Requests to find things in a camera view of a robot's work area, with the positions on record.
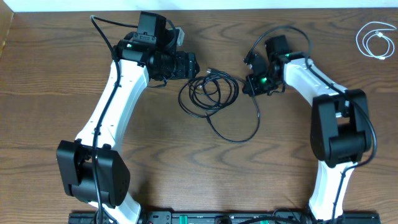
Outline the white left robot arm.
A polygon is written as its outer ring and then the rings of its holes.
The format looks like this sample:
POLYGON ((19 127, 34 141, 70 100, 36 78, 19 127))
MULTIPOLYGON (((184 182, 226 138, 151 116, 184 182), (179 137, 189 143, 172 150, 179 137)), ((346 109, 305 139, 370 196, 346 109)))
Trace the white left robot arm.
POLYGON ((65 193, 96 208, 91 221, 142 223, 141 205, 129 194, 130 171, 121 148, 134 107, 151 80, 192 80, 200 70, 192 52, 179 50, 184 33, 172 21, 141 12, 137 25, 109 45, 108 82, 96 108, 73 141, 63 140, 56 157, 65 193))

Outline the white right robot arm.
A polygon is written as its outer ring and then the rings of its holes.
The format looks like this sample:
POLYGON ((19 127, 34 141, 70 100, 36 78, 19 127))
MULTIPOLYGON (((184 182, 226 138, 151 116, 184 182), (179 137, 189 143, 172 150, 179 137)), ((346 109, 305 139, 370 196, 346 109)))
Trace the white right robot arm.
POLYGON ((318 160, 313 193, 301 223, 346 223, 343 200, 353 171, 368 164, 377 150, 364 91, 349 90, 325 75, 310 52, 293 52, 284 35, 264 41, 266 56, 250 49, 244 63, 252 74, 243 91, 249 96, 283 93, 291 86, 312 107, 310 145, 318 160))

